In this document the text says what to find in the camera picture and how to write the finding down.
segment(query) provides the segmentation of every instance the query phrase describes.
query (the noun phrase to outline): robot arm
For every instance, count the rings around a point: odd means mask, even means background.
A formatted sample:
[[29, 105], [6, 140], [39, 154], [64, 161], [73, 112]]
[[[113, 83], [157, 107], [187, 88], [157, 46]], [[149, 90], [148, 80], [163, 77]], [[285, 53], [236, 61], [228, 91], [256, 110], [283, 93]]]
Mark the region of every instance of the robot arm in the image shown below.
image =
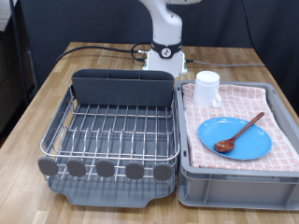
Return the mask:
[[151, 15], [153, 38], [155, 43], [169, 46], [181, 42], [181, 18], [170, 11], [167, 5], [188, 5], [201, 0], [139, 0]]
[[181, 51], [182, 20], [167, 5], [188, 5], [201, 0], [139, 0], [152, 19], [151, 50], [144, 69], [160, 70], [178, 77], [187, 72], [185, 55]]

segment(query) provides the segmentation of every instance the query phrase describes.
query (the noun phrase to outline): wooden spoon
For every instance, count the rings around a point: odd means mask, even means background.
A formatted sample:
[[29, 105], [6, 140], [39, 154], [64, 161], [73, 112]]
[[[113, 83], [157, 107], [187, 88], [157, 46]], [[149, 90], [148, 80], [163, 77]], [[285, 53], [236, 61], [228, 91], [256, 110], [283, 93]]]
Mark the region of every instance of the wooden spoon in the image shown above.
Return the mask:
[[249, 122], [240, 132], [238, 132], [234, 137], [228, 140], [222, 140], [214, 145], [216, 151], [219, 152], [229, 152], [235, 148], [235, 139], [240, 136], [248, 127], [254, 124], [257, 120], [259, 120], [264, 115], [264, 112], [260, 113], [256, 116], [251, 122]]

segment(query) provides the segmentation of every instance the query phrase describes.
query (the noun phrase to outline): checkered towel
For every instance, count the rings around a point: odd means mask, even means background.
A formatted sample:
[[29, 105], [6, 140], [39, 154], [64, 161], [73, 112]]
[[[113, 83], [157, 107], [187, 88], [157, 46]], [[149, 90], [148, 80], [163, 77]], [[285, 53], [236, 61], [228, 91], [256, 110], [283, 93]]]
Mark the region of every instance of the checkered towel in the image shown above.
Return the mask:
[[[186, 84], [182, 89], [192, 167], [299, 172], [299, 155], [278, 127], [266, 102], [265, 89], [220, 85], [222, 105], [217, 108], [200, 107], [192, 102], [194, 84]], [[197, 135], [198, 127], [207, 119], [233, 117], [251, 120], [262, 111], [264, 116], [256, 124], [269, 134], [273, 146], [260, 159], [238, 161], [225, 158], [206, 148]]]

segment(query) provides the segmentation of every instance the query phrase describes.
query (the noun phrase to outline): wooden surface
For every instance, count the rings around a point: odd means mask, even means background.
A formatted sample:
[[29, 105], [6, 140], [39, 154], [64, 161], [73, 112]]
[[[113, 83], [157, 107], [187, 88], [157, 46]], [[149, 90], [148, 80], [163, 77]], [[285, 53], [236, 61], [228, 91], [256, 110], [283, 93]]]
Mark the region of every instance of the wooden surface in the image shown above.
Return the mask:
[[[82, 43], [72, 43], [69, 49]], [[109, 45], [129, 49], [131, 45]], [[208, 63], [260, 63], [252, 49], [183, 48], [186, 58]], [[60, 60], [0, 149], [0, 223], [299, 223], [298, 212], [248, 209], [190, 208], [179, 203], [177, 191], [149, 202], [144, 209], [71, 205], [52, 192], [37, 167], [39, 143], [71, 83], [82, 68], [140, 69], [143, 63], [130, 54], [100, 49], [73, 52]], [[272, 84], [297, 124], [298, 117], [265, 67], [219, 68], [188, 64], [179, 79], [194, 79], [202, 70], [220, 74], [221, 80], [260, 81]]]

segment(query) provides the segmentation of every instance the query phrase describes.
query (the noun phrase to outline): dish rack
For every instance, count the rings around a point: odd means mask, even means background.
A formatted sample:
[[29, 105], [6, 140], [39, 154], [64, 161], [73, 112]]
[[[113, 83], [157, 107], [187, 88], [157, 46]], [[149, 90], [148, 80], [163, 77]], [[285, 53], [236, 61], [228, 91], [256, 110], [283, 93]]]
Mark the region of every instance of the dish rack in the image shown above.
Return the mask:
[[49, 187], [91, 206], [145, 207], [169, 195], [179, 154], [173, 77], [85, 69], [72, 79], [40, 145]]

